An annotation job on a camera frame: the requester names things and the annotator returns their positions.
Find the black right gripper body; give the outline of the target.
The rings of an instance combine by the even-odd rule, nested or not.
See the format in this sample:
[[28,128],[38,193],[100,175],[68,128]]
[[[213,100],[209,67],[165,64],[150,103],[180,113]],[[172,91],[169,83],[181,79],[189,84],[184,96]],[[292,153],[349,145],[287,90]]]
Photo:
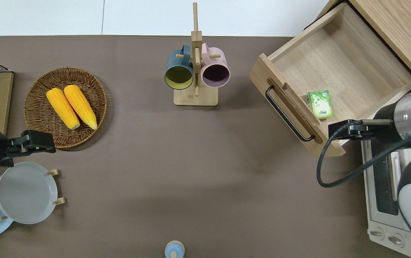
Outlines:
[[328,134],[333,140],[368,140],[375,137],[368,125],[358,124],[357,120],[343,120],[329,124]]

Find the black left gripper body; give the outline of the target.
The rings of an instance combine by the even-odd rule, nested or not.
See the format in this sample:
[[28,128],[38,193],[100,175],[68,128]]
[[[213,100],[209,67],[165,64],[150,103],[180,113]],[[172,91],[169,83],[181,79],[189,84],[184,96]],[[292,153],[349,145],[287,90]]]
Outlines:
[[26,153],[55,153],[56,147],[53,135],[50,133],[25,130],[21,133],[21,145]]

